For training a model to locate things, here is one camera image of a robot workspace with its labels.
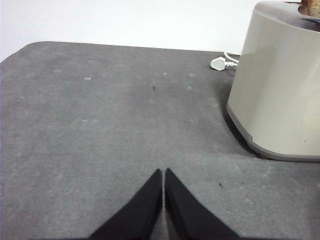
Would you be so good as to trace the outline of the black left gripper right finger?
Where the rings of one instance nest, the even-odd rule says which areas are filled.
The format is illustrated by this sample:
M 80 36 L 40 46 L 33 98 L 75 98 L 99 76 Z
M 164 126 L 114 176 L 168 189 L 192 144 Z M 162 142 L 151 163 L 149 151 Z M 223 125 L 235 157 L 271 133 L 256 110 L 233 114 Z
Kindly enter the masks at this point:
M 175 173 L 165 171 L 165 204 L 183 240 L 238 240 L 240 236 L 204 207 Z

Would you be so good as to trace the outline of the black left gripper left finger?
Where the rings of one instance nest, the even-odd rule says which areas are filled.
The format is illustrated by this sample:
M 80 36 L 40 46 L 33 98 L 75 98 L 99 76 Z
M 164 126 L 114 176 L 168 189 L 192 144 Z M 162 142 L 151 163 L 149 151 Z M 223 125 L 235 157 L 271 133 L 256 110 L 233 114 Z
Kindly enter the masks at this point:
M 156 169 L 131 200 L 89 239 L 148 240 L 162 210 L 162 201 L 162 171 Z

